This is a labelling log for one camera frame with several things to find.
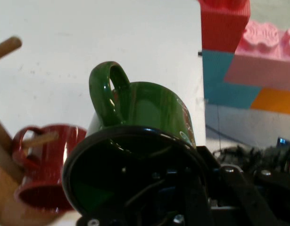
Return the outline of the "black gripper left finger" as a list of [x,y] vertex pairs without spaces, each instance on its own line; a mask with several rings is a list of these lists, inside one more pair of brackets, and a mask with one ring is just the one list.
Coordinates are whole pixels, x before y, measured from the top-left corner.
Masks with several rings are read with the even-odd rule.
[[132,191],[129,187],[76,222],[78,226],[208,226],[210,207],[189,168]]

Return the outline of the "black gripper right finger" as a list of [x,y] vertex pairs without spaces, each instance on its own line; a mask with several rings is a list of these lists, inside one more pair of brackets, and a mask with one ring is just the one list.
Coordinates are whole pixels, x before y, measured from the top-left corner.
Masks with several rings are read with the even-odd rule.
[[197,152],[204,167],[208,194],[220,226],[290,226],[290,175],[259,168],[248,175],[235,165],[220,165],[205,146]]

